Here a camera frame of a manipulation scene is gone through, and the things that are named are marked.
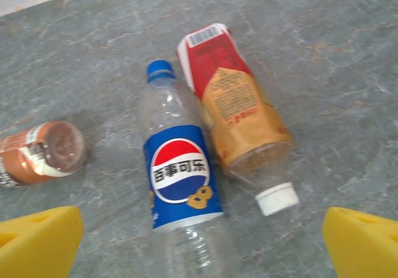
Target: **plastic bottle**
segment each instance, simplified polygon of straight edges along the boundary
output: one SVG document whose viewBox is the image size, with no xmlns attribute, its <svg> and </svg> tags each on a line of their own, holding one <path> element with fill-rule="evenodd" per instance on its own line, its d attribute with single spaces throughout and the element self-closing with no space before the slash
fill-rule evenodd
<svg viewBox="0 0 398 278">
<path fill-rule="evenodd" d="M 252 186 L 265 216 L 298 204 L 285 179 L 293 138 L 229 29 L 216 23 L 186 35 L 177 55 L 225 174 Z"/>
<path fill-rule="evenodd" d="M 65 177 L 86 161 L 81 132 L 66 121 L 49 121 L 0 139 L 0 186 L 20 187 Z"/>
<path fill-rule="evenodd" d="M 139 107 L 159 278 L 238 278 L 194 95 L 171 64 L 152 62 Z"/>
</svg>

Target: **red label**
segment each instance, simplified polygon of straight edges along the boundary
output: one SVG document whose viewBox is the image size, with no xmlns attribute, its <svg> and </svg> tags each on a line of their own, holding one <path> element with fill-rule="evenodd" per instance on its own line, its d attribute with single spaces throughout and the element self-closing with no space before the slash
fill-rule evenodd
<svg viewBox="0 0 398 278">
<path fill-rule="evenodd" d="M 192 48 L 186 44 L 196 95 L 202 99 L 203 92 L 218 68 L 229 68 L 252 73 L 236 51 L 232 40 L 223 32 Z"/>
</svg>

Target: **bottle bottom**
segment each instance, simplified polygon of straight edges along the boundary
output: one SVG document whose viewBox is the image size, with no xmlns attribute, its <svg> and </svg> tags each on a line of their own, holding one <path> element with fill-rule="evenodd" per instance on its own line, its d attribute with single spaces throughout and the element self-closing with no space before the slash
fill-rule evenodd
<svg viewBox="0 0 398 278">
<path fill-rule="evenodd" d="M 239 255 L 222 217 L 152 235 L 156 278 L 240 278 Z"/>
</svg>

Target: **floor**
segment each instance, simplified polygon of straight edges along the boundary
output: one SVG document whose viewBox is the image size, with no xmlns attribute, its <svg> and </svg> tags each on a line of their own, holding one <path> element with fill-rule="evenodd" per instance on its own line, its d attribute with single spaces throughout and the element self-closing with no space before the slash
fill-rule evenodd
<svg viewBox="0 0 398 278">
<path fill-rule="evenodd" d="M 188 32 L 227 24 L 295 138 L 301 204 L 263 217 L 216 167 L 243 278 L 335 277 L 329 206 L 398 219 L 397 0 L 51 0 L 0 17 L 0 137 L 50 119 L 90 143 L 69 178 L 0 189 L 0 221 L 76 205 L 71 278 L 150 277 L 150 210 L 136 113 L 146 65 Z"/>
</svg>

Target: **clear plastic bottle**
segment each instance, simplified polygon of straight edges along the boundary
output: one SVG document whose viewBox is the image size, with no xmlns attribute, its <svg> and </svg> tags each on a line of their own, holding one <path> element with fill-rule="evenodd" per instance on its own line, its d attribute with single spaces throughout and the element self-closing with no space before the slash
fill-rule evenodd
<svg viewBox="0 0 398 278">
<path fill-rule="evenodd" d="M 241 277 L 194 95 L 164 60 L 147 72 L 139 125 L 154 225 L 151 269 L 159 278 Z"/>
<path fill-rule="evenodd" d="M 293 138 L 258 85 L 231 32 L 216 23 L 186 35 L 177 48 L 188 86 L 226 175 L 251 186 L 265 216 L 299 203 L 285 176 Z"/>
</svg>

